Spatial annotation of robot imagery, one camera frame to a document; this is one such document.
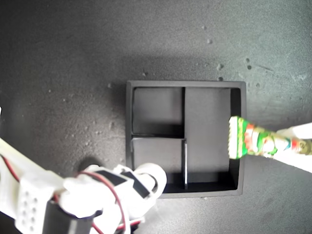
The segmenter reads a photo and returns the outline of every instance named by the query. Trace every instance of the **black tray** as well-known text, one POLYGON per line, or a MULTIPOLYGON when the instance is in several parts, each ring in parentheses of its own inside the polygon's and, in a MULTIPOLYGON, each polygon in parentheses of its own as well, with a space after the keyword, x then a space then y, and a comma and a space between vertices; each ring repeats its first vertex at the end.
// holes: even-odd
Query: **black tray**
POLYGON ((129 81, 126 164, 160 165, 162 197, 242 194, 243 159, 228 155, 229 119, 246 117, 246 84, 129 81))

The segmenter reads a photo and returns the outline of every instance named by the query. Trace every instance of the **colorful wrapper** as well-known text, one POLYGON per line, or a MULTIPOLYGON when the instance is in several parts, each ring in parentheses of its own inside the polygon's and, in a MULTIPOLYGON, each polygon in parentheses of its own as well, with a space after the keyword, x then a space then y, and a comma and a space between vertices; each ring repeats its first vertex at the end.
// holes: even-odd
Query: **colorful wrapper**
POLYGON ((229 156, 239 159, 244 155, 274 158, 280 153, 312 155, 312 141, 288 138, 249 123, 241 117, 230 118, 229 156))

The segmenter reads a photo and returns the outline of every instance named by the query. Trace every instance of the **debris speck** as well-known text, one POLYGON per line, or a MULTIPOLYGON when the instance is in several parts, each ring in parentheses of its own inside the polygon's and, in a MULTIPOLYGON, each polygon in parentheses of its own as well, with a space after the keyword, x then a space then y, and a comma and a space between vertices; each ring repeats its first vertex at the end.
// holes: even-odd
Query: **debris speck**
POLYGON ((109 129, 110 130, 112 130, 112 129, 114 129, 114 127, 115 127, 115 123, 113 122, 113 121, 111 121, 110 123, 109 123, 109 129))
POLYGON ((222 69, 223 67, 224 67, 224 65, 221 64, 221 63, 219 63, 218 66, 216 67, 216 69, 217 69, 218 71, 221 71, 221 69, 222 69))

